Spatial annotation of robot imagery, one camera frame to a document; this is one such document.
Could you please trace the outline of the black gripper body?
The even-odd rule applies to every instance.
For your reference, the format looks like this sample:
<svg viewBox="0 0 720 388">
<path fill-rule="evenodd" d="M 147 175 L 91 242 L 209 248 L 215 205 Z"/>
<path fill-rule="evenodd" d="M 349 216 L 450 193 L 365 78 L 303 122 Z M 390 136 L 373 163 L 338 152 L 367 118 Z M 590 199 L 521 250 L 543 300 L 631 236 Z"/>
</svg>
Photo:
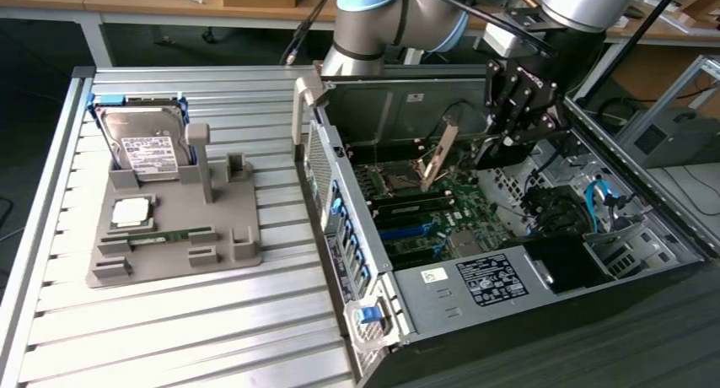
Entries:
<svg viewBox="0 0 720 388">
<path fill-rule="evenodd" d="M 561 94 L 579 78 L 579 70 L 602 49 L 605 33 L 589 33 L 574 29 L 551 30 L 543 42 L 555 52 L 554 57 L 529 56 L 519 59 L 519 66 L 542 82 L 554 83 Z"/>
</svg>

